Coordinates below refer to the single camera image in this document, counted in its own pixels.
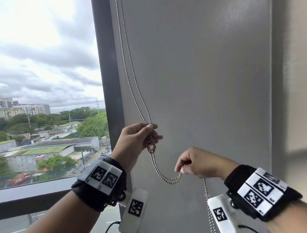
cloudy sky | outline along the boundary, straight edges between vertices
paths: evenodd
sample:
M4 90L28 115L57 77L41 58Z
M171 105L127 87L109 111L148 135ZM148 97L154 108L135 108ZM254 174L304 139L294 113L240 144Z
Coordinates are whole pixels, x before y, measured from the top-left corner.
M0 0L0 97L104 107L91 0Z

wrist strap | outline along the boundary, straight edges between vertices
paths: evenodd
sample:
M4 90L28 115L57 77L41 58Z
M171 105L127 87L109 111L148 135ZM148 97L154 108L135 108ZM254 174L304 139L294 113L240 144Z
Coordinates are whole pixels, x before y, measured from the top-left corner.
M126 190L127 174L112 158L93 161L72 185L72 191L89 207L102 212L107 205L115 206Z
M292 201L302 198L296 190L262 168L238 166L225 180L227 195L237 208L264 222L280 214Z

black cable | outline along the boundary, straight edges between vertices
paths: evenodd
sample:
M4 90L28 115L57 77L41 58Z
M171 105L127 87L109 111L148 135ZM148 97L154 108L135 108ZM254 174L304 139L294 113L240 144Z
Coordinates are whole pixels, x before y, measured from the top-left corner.
M254 230L253 228L251 227L248 227L248 226L245 226L245 225L238 225L239 228L247 228L247 229L250 229L251 231L255 232L255 233L259 233L258 231Z
M109 227L107 228L106 233L108 232L108 230L110 229L110 227L111 227L113 224L120 224L120 221L116 221L116 222L111 223L111 224L109 225Z

glass window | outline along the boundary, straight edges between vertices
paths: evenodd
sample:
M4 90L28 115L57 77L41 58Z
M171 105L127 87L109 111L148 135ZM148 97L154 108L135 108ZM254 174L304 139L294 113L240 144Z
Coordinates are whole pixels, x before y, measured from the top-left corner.
M14 218L0 220L0 232L1 233L22 233L32 223L44 216L47 211L39 213L22 215ZM91 233L105 232L108 226L114 222L120 220L119 206L108 206L100 214L99 219L93 227ZM108 231L108 233L118 233L118 224L114 224Z
M91 1L0 1L0 189L110 154Z

hand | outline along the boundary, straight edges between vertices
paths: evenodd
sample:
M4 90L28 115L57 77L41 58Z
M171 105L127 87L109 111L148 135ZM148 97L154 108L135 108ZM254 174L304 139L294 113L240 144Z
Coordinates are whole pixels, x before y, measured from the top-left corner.
M146 148L145 138L152 132L156 143L163 139L162 135L154 130L156 124L137 123L123 128L122 133L112 151L111 158L115 159L125 169L126 173L131 172L136 164L138 156Z
M179 157L175 172L197 175L200 178L220 177L225 180L239 164L203 149L192 147Z

